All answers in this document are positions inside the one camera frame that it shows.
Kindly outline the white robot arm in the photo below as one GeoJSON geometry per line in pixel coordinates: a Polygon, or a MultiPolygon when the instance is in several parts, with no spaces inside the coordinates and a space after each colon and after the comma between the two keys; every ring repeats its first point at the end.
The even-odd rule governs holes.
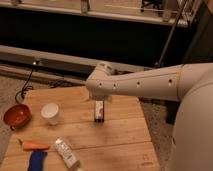
{"type": "Polygon", "coordinates": [[[101,62],[86,88],[95,100],[117,94],[178,101],[166,171],[213,171],[213,63],[116,75],[112,65],[101,62]]]}

